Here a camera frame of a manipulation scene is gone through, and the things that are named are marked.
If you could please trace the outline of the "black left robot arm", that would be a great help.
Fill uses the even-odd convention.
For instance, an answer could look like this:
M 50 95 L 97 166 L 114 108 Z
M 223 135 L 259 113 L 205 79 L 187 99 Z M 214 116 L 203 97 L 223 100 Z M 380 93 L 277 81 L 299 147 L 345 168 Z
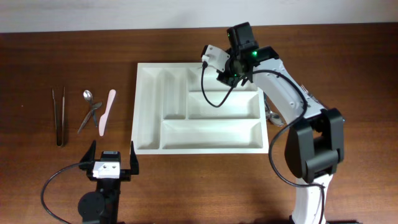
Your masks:
M 139 174 L 139 162 L 131 142 L 129 169 L 121 167 L 119 151 L 103 151 L 95 159 L 96 141 L 81 158 L 79 168 L 86 172 L 87 178 L 96 182 L 96 189 L 81 197 L 78 213 L 83 223 L 117 223 L 121 183 L 130 182 L 133 175 Z

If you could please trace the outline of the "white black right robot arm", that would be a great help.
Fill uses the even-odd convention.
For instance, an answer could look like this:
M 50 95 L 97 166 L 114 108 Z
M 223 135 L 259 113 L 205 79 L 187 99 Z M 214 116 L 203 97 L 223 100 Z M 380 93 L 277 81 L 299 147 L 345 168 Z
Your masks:
M 217 80 L 230 88 L 255 84 L 279 110 L 283 127 L 269 144 L 269 162 L 276 168 L 272 148 L 287 133 L 285 161 L 296 181 L 285 183 L 296 188 L 291 223 L 326 223 L 325 204 L 328 185 L 338 164 L 344 159 L 344 118 L 336 108 L 326 108 L 314 100 L 290 76 L 278 53 L 270 46 L 260 47 L 250 23 L 230 27 L 230 47 L 209 46 L 202 62 L 216 68 Z

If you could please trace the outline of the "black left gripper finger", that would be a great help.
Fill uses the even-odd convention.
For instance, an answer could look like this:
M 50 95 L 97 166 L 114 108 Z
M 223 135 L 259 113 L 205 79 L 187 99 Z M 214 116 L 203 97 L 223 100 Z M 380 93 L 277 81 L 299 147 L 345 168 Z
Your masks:
M 93 140 L 91 146 L 89 147 L 85 155 L 81 158 L 80 162 L 94 162 L 95 152 L 96 152 L 96 140 Z
M 138 174 L 139 173 L 139 161 L 137 159 L 137 156 L 136 156 L 136 153 L 134 150 L 134 141 L 131 141 L 131 145 L 130 145 L 129 164 L 130 164 L 130 174 Z

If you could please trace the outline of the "steel spoon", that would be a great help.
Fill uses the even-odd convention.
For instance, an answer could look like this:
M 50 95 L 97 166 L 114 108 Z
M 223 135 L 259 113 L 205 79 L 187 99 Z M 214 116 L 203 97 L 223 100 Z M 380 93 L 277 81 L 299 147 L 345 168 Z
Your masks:
M 275 112 L 271 111 L 269 105 L 265 102 L 266 118 L 275 126 L 281 127 L 284 125 L 282 118 Z

